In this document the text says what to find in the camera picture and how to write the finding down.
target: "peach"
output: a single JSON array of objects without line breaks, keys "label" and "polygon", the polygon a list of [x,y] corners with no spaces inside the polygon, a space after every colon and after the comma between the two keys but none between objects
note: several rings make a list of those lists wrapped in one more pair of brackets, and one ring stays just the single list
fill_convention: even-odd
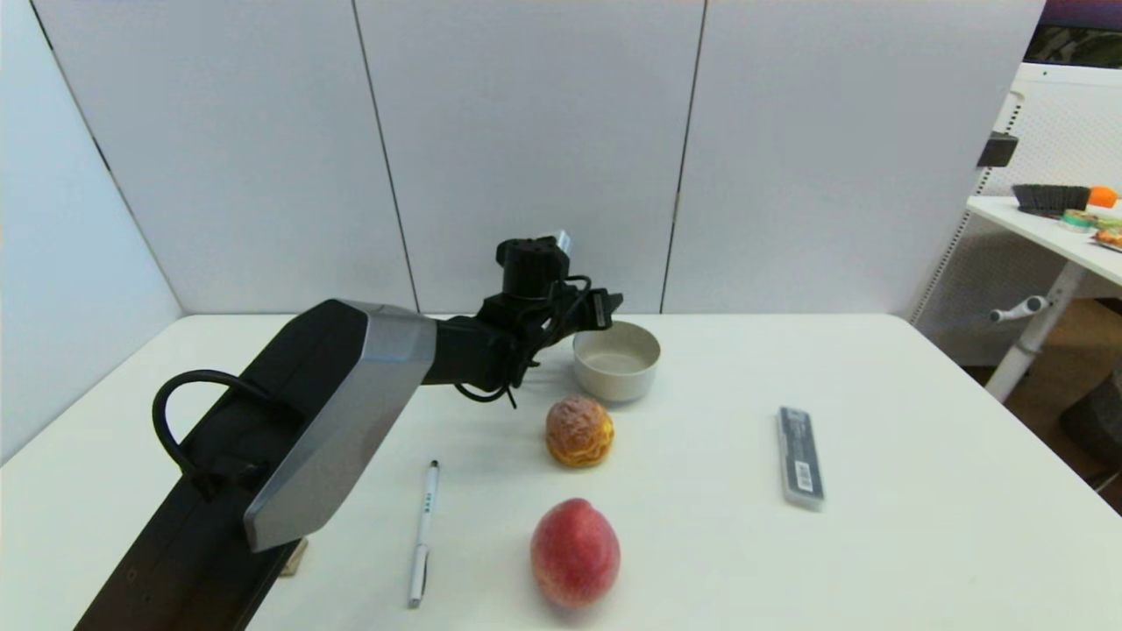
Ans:
[{"label": "peach", "polygon": [[588,606],[616,582],[619,540],[587,500],[565,500],[537,522],[530,564],[551,602],[569,609]]}]

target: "white table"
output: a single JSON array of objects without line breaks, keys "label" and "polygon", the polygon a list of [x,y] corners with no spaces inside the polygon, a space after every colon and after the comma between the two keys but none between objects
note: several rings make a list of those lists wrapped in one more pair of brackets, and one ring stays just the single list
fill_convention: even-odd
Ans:
[{"label": "white table", "polygon": [[[1122,629],[1122,520],[993,397],[888,316],[661,316],[654,390],[611,410],[614,450],[563,469],[544,413],[568,344],[518,409],[423,387],[258,630]],[[239,372],[286,320],[181,320],[3,469],[0,629],[70,629],[176,479],[149,421],[169,376]],[[177,436],[219,390],[186,386]],[[784,503],[774,413],[811,412],[827,502]],[[429,586],[406,609],[425,466],[441,461]],[[559,615],[528,561],[537,519],[583,496],[619,578]]]},{"label": "white table", "polygon": [[[1013,387],[1040,354],[1048,333],[1070,304],[1087,271],[1122,285],[1122,254],[1091,243],[1091,235],[1066,230],[1055,219],[1021,212],[1017,205],[1015,198],[973,196],[966,202],[966,208],[971,212],[1055,252],[1066,258],[1067,264],[1048,290],[1047,299],[1050,307],[1032,317],[1029,326],[1024,328],[1021,337],[1009,349],[986,383],[986,390],[999,401],[1009,397]],[[1109,213],[1105,210],[1094,208],[1091,210],[1118,217],[1116,213]]]}]

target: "barcode label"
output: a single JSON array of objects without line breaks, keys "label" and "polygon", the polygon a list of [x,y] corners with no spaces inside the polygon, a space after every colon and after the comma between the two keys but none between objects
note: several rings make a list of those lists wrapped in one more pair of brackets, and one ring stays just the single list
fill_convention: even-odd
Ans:
[{"label": "barcode label", "polygon": [[802,460],[795,460],[794,477],[795,484],[799,485],[799,488],[806,491],[807,493],[815,492],[815,483],[810,478],[810,465],[803,463]]}]

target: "white partition wall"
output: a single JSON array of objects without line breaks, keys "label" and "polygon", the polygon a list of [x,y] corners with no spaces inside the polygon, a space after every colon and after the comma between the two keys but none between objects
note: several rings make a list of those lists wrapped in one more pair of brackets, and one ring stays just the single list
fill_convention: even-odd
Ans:
[{"label": "white partition wall", "polygon": [[4,0],[0,71],[0,464],[180,317],[28,0]]},{"label": "white partition wall", "polygon": [[358,0],[421,309],[499,290],[555,228],[572,273],[659,310],[702,3]]},{"label": "white partition wall", "polygon": [[665,311],[908,313],[1041,6],[710,2]]},{"label": "white partition wall", "polygon": [[187,311],[414,305],[349,0],[36,6]]}]

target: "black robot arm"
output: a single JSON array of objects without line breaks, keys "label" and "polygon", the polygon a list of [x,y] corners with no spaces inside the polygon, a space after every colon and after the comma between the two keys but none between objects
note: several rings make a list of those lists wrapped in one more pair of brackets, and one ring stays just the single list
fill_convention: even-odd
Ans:
[{"label": "black robot arm", "polygon": [[[153,421],[182,476],[77,629],[245,629],[300,538],[331,518],[417,386],[453,384],[481,401],[509,394],[540,349],[610,327],[623,302],[570,276],[552,237],[505,241],[498,263],[503,293],[475,317],[435,321],[329,300],[288,322],[241,375],[192,371],[165,384]],[[230,390],[176,442],[164,405],[200,381]]]}]

